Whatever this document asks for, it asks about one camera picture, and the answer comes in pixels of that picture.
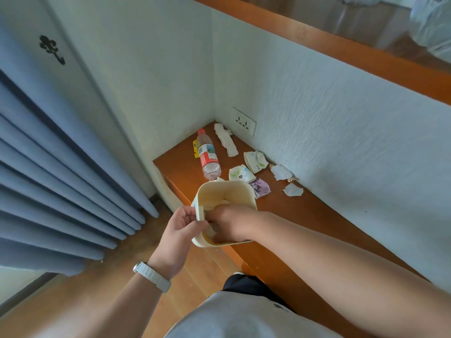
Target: white trash bin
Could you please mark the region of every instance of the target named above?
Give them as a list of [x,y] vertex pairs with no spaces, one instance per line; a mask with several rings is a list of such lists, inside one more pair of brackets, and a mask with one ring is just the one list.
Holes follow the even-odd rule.
[[[212,210],[217,205],[227,203],[242,204],[250,207],[251,209],[257,210],[254,190],[252,186],[245,181],[206,182],[200,186],[191,206],[196,209],[196,219],[204,220],[204,211]],[[209,226],[193,238],[193,243],[201,248],[210,248],[215,246],[228,246],[231,244],[249,242],[226,242],[222,244],[214,244],[207,235],[207,233],[211,233],[212,231],[212,227]]]

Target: black shorts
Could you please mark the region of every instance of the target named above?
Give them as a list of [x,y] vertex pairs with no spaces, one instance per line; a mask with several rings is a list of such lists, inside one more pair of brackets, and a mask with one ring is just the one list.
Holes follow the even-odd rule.
[[277,302],[294,312],[283,299],[269,289],[258,277],[243,274],[234,274],[225,281],[222,289],[225,292],[264,296],[265,298]]

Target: bottle label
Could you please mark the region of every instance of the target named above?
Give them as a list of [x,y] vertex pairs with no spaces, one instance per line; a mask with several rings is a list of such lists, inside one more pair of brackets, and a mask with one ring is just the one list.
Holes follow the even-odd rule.
[[200,146],[198,151],[202,167],[211,162],[219,163],[218,157],[215,153],[215,147],[213,147],[211,143],[206,143],[205,145]]

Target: white watch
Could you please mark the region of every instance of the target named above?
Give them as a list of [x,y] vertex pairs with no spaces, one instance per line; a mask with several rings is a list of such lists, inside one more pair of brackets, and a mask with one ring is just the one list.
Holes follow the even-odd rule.
[[155,286],[163,291],[163,293],[167,293],[169,287],[171,286],[170,281],[163,278],[159,273],[155,272],[155,270],[150,268],[143,261],[138,261],[135,267],[133,267],[133,271],[135,273],[140,273],[143,277],[155,284]]

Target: wall socket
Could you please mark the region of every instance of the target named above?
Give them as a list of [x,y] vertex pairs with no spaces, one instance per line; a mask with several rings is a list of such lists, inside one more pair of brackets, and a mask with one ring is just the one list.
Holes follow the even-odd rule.
[[255,134],[255,127],[257,123],[251,119],[248,115],[240,112],[237,108],[234,107],[234,120],[235,123],[244,131],[246,131],[249,135],[253,136]]

